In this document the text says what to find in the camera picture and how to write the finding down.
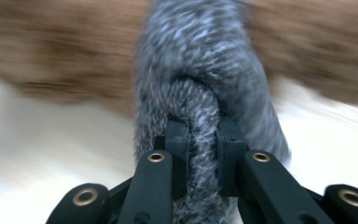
brown furry fabric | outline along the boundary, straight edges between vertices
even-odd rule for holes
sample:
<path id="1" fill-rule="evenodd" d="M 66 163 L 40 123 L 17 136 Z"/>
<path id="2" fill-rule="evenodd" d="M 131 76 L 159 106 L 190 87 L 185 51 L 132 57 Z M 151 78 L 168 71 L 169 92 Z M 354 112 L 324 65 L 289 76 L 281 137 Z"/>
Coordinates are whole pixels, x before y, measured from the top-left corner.
<path id="1" fill-rule="evenodd" d="M 147 1 L 0 0 L 0 77 L 28 95 L 132 112 L 131 60 Z"/>
<path id="2" fill-rule="evenodd" d="M 28 95 L 132 113 L 131 58 L 148 1 L 0 0 L 0 78 Z M 267 74 L 358 104 L 358 0 L 254 0 Z"/>
<path id="3" fill-rule="evenodd" d="M 249 30 L 268 76 L 358 104 L 358 0 L 254 0 Z"/>

